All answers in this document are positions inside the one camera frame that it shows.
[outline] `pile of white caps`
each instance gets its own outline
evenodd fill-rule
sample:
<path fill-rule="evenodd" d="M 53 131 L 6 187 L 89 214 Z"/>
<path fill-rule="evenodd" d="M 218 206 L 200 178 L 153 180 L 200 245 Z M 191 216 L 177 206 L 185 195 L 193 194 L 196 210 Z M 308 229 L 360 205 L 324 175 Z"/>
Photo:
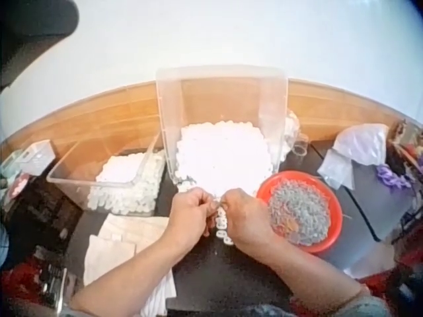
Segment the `pile of white caps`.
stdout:
<path fill-rule="evenodd" d="M 250 122 L 192 124 L 181 133 L 175 172 L 180 192 L 199 186 L 215 197 L 232 188 L 255 195 L 272 174 L 268 144 Z"/>
<path fill-rule="evenodd" d="M 131 182 L 138 173 L 144 153 L 125 157 L 110 157 L 96 177 L 97 182 Z M 105 209 L 112 213 L 150 216 L 159 194 L 160 181 L 165 168 L 165 152 L 153 153 L 147 159 L 141 177 L 132 187 L 92 186 L 88 195 L 88 208 Z"/>

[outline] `red plastic bowl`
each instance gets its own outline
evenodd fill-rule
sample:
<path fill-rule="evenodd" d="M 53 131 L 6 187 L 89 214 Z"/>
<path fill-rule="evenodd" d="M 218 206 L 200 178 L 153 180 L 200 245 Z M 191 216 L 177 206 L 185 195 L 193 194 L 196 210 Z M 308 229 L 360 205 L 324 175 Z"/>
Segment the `red plastic bowl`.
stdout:
<path fill-rule="evenodd" d="M 257 192 L 257 198 L 268 204 L 272 195 L 272 188 L 277 186 L 282 180 L 299 180 L 305 182 L 306 184 L 315 186 L 317 190 L 322 193 L 323 197 L 327 198 L 330 213 L 330 227 L 328 230 L 328 236 L 323 241 L 315 243 L 311 246 L 298 245 L 298 247 L 312 254 L 329 249 L 330 246 L 332 246 L 336 239 L 339 237 L 342 228 L 342 208 L 335 194 L 328 186 L 312 175 L 298 172 L 296 170 L 286 170 L 272 175 L 267 180 L 265 180 Z"/>

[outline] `hand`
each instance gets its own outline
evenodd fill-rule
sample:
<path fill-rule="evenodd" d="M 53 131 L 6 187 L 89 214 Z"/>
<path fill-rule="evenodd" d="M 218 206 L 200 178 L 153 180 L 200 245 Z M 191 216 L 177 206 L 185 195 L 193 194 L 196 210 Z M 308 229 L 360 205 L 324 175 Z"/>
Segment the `hand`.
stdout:
<path fill-rule="evenodd" d="M 262 262 L 262 251 L 275 237 L 266 204 L 242 189 L 229 190 L 221 205 L 226 211 L 227 234 L 238 249 Z"/>
<path fill-rule="evenodd" d="M 201 188 L 192 188 L 176 194 L 172 200 L 171 214 L 164 236 L 176 242 L 186 254 L 199 241 L 201 235 L 209 236 L 215 225 L 218 203 Z"/>

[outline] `sleeve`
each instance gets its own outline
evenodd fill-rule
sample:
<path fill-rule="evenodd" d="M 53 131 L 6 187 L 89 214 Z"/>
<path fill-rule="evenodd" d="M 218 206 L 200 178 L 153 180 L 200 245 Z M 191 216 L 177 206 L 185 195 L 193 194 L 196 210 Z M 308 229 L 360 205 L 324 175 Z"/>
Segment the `sleeve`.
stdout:
<path fill-rule="evenodd" d="M 360 297 L 349 302 L 346 306 L 342 307 L 333 316 L 335 317 L 391 317 L 386 303 L 377 297 Z"/>

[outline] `forearm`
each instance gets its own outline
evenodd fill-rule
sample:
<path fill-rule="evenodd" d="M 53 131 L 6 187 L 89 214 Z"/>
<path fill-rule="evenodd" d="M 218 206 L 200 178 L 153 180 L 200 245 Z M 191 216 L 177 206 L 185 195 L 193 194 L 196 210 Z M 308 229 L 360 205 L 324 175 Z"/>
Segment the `forearm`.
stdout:
<path fill-rule="evenodd" d="M 71 308 L 101 317 L 133 316 L 183 255 L 184 250 L 161 238 L 79 291 Z"/>
<path fill-rule="evenodd" d="M 313 312 L 330 312 L 362 291 L 351 277 L 279 236 L 263 249 L 258 260 L 272 268 Z"/>

